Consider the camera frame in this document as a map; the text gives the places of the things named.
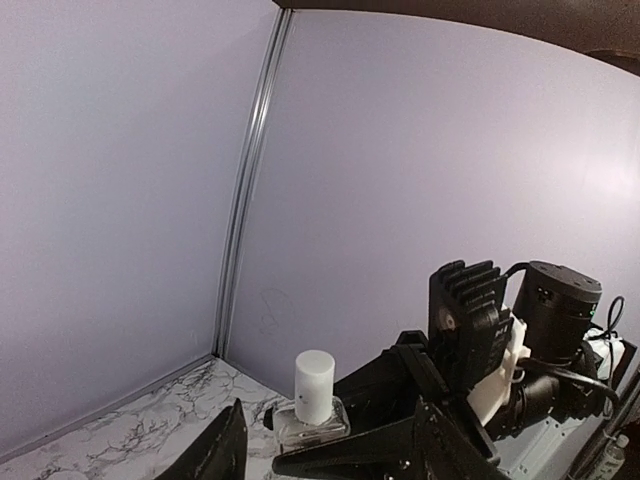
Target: white bottle cap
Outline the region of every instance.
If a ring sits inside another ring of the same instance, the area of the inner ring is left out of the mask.
[[[307,350],[296,358],[296,417],[309,425],[320,425],[331,417],[333,377],[336,362],[320,350]]]
[[[627,437],[626,435],[620,435],[616,440],[616,445],[618,445],[620,448],[625,448],[627,445],[629,445],[629,437]]]

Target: metal corner strip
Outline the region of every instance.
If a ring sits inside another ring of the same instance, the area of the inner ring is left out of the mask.
[[[220,358],[226,358],[229,348],[231,321],[233,318],[233,308],[240,273],[242,240],[247,222],[247,213],[258,176],[264,143],[265,124],[269,113],[278,67],[291,28],[292,16],[293,10],[280,9],[276,17],[262,64],[262,70],[258,77],[251,117],[242,146],[240,168],[236,179],[233,206],[229,217],[225,251],[220,272],[220,285],[218,287],[212,354]]]

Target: marble surface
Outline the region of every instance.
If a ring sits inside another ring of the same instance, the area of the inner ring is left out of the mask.
[[[0,465],[1,480],[152,480],[235,398],[249,428],[246,480],[275,480],[264,411],[282,397],[221,360]]]

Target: clear bottle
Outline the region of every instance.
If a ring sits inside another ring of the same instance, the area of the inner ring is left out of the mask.
[[[585,480],[611,480],[624,463],[624,449],[629,444],[626,435],[620,435],[615,442],[609,442]]]
[[[308,350],[296,358],[295,400],[273,412],[279,453],[349,435],[347,412],[333,396],[335,360],[327,352]]]

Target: plastic bottle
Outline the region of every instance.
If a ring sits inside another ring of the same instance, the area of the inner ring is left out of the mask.
[[[626,435],[620,435],[615,442],[609,442],[585,480],[611,480],[624,463],[624,448],[628,444],[629,438]]]

